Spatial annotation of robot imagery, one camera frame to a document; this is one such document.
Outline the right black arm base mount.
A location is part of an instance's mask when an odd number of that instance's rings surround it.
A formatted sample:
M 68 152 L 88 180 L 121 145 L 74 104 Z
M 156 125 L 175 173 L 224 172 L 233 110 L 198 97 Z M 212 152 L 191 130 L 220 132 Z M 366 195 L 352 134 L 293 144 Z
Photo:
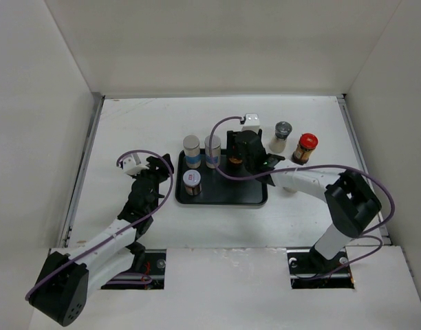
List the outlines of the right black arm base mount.
M 353 289 L 354 280 L 349 266 L 332 273 L 348 262 L 345 250 L 332 260 L 312 258 L 307 250 L 290 250 L 287 253 L 292 289 Z

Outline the red lid chili jar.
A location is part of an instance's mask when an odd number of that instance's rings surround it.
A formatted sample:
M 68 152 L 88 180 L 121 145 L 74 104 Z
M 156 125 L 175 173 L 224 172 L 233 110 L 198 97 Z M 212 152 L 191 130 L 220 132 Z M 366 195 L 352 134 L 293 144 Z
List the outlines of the red lid chili jar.
M 231 153 L 227 157 L 228 167 L 231 169 L 238 169 L 241 168 L 243 164 L 243 160 L 240 155 L 235 155 L 234 153 Z

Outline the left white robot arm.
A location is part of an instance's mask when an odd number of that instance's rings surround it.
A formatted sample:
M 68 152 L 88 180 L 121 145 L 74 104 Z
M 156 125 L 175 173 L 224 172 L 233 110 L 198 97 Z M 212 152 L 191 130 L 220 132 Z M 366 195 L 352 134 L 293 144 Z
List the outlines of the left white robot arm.
M 138 239 L 153 222 L 153 215 L 166 203 L 160 184 L 173 181 L 174 166 L 169 154 L 148 151 L 147 164 L 139 151 L 129 151 L 116 162 L 133 178 L 128 200 L 119 215 L 100 234 L 75 250 L 51 253 L 45 260 L 25 300 L 62 327 L 79 317 L 89 295 L 107 283 L 125 285 L 115 277 L 144 268 L 143 246 Z

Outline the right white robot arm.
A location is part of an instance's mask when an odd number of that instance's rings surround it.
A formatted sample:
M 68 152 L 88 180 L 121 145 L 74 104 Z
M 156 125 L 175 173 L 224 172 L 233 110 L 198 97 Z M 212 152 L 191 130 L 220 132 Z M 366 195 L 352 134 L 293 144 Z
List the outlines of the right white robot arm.
M 334 258 L 358 238 L 382 208 L 363 176 L 353 170 L 328 173 L 315 166 L 304 168 L 284 157 L 267 153 L 259 134 L 246 130 L 234 138 L 235 150 L 245 169 L 261 183 L 305 193 L 324 201 L 332 224 L 311 247 L 309 262 L 325 272 Z

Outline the small dark spice jar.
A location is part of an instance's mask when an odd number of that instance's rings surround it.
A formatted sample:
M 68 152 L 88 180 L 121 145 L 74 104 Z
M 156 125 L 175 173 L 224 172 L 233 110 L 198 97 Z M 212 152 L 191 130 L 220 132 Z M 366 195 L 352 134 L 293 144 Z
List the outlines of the small dark spice jar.
M 185 191 L 190 196 L 197 196 L 201 193 L 201 180 L 202 177 L 197 170 L 187 170 L 182 177 Z

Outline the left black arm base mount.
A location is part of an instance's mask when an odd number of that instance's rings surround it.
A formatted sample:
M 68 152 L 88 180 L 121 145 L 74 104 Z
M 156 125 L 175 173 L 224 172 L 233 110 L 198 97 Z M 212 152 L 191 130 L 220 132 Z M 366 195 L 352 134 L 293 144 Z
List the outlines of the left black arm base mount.
M 141 243 L 129 246 L 134 259 L 131 267 L 114 277 L 103 290 L 157 290 L 164 289 L 166 250 L 146 249 Z

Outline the red lid sauce jar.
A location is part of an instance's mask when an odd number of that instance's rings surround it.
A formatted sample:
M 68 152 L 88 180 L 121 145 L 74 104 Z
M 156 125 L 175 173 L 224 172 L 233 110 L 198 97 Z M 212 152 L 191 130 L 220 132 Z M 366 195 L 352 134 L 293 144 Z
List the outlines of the red lid sauce jar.
M 308 163 L 312 152 L 319 143 L 318 138 L 312 133 L 304 133 L 299 138 L 295 151 L 292 154 L 292 161 L 304 165 Z

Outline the blue label sago bottle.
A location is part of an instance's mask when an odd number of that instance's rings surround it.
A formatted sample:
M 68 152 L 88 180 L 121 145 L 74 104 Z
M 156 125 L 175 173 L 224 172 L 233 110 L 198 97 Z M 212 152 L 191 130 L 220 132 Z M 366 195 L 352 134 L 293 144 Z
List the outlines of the blue label sago bottle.
M 205 140 L 205 160 L 206 166 L 215 169 L 221 163 L 221 140 L 217 135 L 208 135 Z
M 186 165 L 191 169 L 199 168 L 201 165 L 200 141 L 195 135 L 188 135 L 183 139 L 184 159 Z

